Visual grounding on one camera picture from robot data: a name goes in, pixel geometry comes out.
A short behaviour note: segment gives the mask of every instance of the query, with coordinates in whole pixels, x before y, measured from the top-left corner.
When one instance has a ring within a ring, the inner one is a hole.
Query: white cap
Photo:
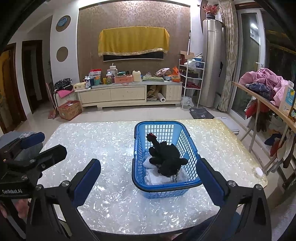
[[[292,81],[288,81],[289,85],[292,86],[294,88],[294,83]]]
[[[260,167],[256,167],[254,170],[254,174],[257,178],[263,177],[263,172]]]

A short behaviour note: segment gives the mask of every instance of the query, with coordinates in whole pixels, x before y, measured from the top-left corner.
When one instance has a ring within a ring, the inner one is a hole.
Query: white metal shelf
[[[180,74],[181,76],[185,77],[185,86],[182,86],[184,88],[184,94],[183,94],[183,98],[185,96],[185,93],[186,93],[186,90],[189,89],[189,90],[199,90],[199,95],[198,95],[198,101],[197,101],[197,108],[198,108],[198,104],[200,102],[200,94],[201,94],[201,89],[202,89],[202,83],[203,83],[203,77],[204,77],[204,74],[205,74],[205,62],[202,62],[202,61],[197,61],[197,60],[189,60],[189,61],[192,61],[192,62],[198,62],[198,63],[202,63],[203,64],[203,68],[198,68],[198,67],[188,67],[188,64],[187,66],[185,65],[181,65],[180,64],[180,59],[179,59],[179,71],[180,71],[180,66],[182,67],[185,67],[186,68],[186,75],[184,74]],[[202,77],[201,78],[192,78],[192,77],[188,77],[188,68],[189,69],[200,69],[202,70]],[[201,84],[200,84],[200,88],[187,88],[186,85],[187,85],[187,80],[188,79],[195,79],[195,80],[200,80],[201,81]]]

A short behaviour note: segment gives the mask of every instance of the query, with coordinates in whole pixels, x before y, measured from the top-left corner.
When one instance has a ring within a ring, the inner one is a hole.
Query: cylindrical silver appliance
[[[222,23],[214,19],[203,21],[202,61],[206,62],[200,105],[211,108],[214,105],[218,86],[222,44]]]

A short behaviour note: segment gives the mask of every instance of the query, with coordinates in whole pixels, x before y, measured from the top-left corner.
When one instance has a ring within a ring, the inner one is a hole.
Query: human hand
[[[18,216],[20,218],[26,218],[29,212],[28,199],[19,199],[15,203],[15,208],[18,211]],[[7,218],[7,212],[2,205],[0,205],[0,211],[2,215]]]

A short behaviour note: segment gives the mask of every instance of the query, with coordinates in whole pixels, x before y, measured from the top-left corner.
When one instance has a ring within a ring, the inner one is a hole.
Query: brown circle on wall
[[[68,57],[68,49],[66,47],[61,47],[57,51],[57,60],[63,62]]]
[[[65,15],[61,17],[57,22],[56,30],[58,32],[64,31],[69,26],[70,22],[71,22],[71,17],[69,15]]]

